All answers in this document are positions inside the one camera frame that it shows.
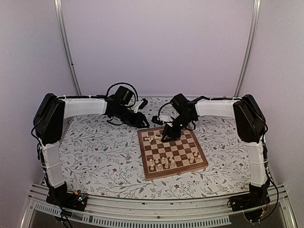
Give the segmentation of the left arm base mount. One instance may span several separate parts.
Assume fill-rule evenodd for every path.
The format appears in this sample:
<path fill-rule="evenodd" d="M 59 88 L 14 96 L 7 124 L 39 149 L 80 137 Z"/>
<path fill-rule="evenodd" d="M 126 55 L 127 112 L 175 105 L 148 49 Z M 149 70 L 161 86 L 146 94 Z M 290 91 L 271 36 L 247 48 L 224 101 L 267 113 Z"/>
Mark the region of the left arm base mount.
<path fill-rule="evenodd" d="M 66 183 L 58 188 L 48 185 L 48 188 L 47 203 L 67 209 L 85 211 L 88 193 L 81 190 L 68 192 Z"/>

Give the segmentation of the light chess bishop piece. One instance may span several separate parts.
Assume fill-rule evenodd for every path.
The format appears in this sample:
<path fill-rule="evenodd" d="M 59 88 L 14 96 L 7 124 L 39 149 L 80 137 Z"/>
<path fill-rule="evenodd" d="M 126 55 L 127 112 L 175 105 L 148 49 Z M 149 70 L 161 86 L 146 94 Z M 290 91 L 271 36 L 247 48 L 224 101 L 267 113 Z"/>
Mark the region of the light chess bishop piece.
<path fill-rule="evenodd" d="M 168 169 L 169 168 L 169 163 L 166 162 L 164 167 L 165 167 L 165 169 Z"/>

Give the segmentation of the light chess king piece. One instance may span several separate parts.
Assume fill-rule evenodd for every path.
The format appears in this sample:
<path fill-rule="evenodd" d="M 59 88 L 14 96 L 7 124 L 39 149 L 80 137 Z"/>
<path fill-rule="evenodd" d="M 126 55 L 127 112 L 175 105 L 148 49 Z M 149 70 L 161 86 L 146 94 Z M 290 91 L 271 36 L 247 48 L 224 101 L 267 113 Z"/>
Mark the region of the light chess king piece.
<path fill-rule="evenodd" d="M 170 167 L 171 167 L 171 168 L 174 168 L 174 167 L 175 167 L 175 160 L 171 160 L 171 162 L 170 162 Z"/>

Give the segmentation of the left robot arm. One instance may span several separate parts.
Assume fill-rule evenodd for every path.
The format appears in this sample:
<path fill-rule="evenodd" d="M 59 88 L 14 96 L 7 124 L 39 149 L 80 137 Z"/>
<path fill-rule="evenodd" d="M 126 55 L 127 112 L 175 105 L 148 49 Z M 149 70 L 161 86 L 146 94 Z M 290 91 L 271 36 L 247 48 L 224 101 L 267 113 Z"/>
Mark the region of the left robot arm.
<path fill-rule="evenodd" d="M 33 131 L 39 141 L 48 184 L 55 188 L 51 195 L 54 201 L 60 206 L 67 206 L 71 201 L 69 193 L 59 188 L 65 184 L 59 158 L 64 121 L 70 117 L 95 114 L 117 118 L 122 124 L 138 129 L 148 128 L 147 118 L 140 112 L 147 103 L 145 98 L 139 100 L 137 92 L 126 88 L 124 83 L 119 84 L 113 95 L 45 95 L 34 117 Z"/>

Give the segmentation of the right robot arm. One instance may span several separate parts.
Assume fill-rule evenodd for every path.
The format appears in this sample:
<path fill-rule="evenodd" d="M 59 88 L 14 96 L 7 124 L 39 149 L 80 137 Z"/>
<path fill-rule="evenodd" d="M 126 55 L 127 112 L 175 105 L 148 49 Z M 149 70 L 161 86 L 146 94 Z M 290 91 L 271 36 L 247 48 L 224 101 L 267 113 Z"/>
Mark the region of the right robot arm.
<path fill-rule="evenodd" d="M 205 96 L 188 100 L 178 94 L 170 104 L 179 114 L 174 120 L 166 123 L 162 142 L 175 141 L 180 138 L 182 129 L 201 116 L 219 116 L 233 118 L 237 134 L 244 142 L 249 156 L 251 186 L 262 187 L 267 182 L 265 152 L 265 134 L 268 130 L 266 119 L 254 97 L 250 94 L 243 97 L 209 98 Z"/>

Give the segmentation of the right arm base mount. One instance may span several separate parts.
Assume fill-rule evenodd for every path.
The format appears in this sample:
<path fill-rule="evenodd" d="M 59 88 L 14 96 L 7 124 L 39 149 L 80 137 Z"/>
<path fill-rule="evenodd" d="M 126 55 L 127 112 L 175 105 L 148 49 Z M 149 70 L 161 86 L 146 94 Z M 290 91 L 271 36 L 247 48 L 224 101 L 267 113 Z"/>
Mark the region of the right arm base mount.
<path fill-rule="evenodd" d="M 227 206 L 232 208 L 232 211 L 241 211 L 246 209 L 252 209 L 258 206 L 266 205 L 270 202 L 270 198 L 267 192 L 268 186 L 263 185 L 257 187 L 249 184 L 249 193 L 230 197 Z M 256 209 L 249 212 L 245 212 L 245 218 L 249 222 L 260 222 L 266 213 L 266 209 Z"/>

